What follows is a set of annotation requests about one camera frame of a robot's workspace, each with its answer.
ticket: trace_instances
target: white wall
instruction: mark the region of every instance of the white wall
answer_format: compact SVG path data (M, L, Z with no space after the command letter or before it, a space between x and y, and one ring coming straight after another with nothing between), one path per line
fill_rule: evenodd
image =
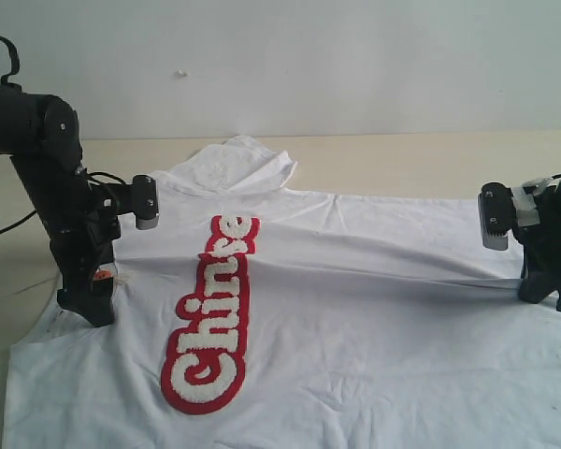
M0 34L86 138L561 128L561 0L0 0Z

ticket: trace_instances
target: red letter patch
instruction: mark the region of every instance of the red letter patch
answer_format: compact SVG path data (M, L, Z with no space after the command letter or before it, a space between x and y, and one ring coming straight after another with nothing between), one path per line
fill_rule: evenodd
M245 379L250 307L246 254L255 253L257 218L216 216L206 252L199 255L195 292L177 304L190 320L168 339L161 387L166 400L188 414L220 410Z

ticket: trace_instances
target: table surface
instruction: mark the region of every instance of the table surface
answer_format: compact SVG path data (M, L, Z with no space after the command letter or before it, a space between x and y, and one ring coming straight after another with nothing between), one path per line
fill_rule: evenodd
M295 190L473 199L490 181L514 186L561 172L561 130L258 140L297 161L287 184ZM168 169L206 145L224 141L86 141L84 165L129 180L137 173ZM8 158L0 156L0 228L31 210ZM57 275L37 218L0 237L0 445L8 349L36 322Z

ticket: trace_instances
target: white t-shirt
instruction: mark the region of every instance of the white t-shirt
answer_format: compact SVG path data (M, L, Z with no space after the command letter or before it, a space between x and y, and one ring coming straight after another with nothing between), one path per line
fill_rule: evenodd
M122 217L116 323L54 298L12 347L9 448L561 447L561 313L475 200L296 192L252 138Z

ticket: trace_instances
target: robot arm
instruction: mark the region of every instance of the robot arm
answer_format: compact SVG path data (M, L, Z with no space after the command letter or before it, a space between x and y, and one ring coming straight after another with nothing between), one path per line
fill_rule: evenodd
M509 231L524 246L518 298L537 304L556 291L561 311L561 175L512 189L491 182L478 201L486 248L506 250Z
M50 238L63 276L59 305L93 326L110 325L114 281L97 280L95 273L114 260L112 241L121 236L118 215L133 212L138 229L157 225L156 182L136 175L131 185L105 183L88 174L81 163L77 113L57 96L26 94L8 82L19 71L19 58L11 42L1 36L0 41L12 63L0 82L0 154L10 156Z

